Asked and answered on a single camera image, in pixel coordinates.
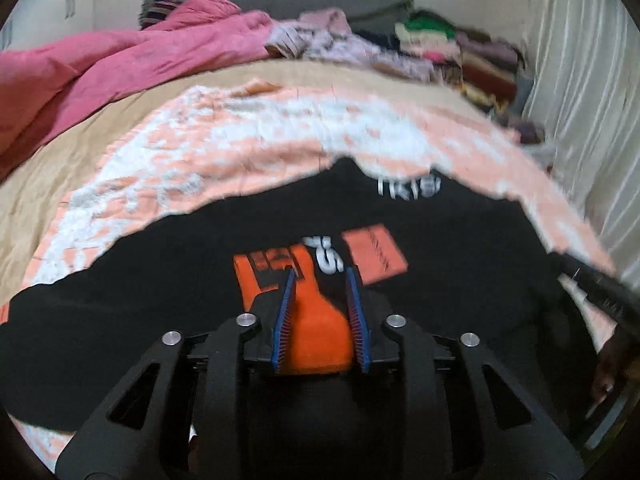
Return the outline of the person's right hand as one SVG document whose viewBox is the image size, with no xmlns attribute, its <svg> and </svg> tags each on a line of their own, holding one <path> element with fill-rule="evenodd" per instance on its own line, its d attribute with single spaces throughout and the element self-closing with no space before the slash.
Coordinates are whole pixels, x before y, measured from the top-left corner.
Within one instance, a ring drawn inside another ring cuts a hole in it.
<svg viewBox="0 0 640 480">
<path fill-rule="evenodd" d="M 631 347 L 630 336 L 622 328 L 616 327 L 611 338 L 600 350 L 591 388 L 593 399 L 597 404 L 604 401 L 613 390 L 616 378 L 626 370 Z"/>
</svg>

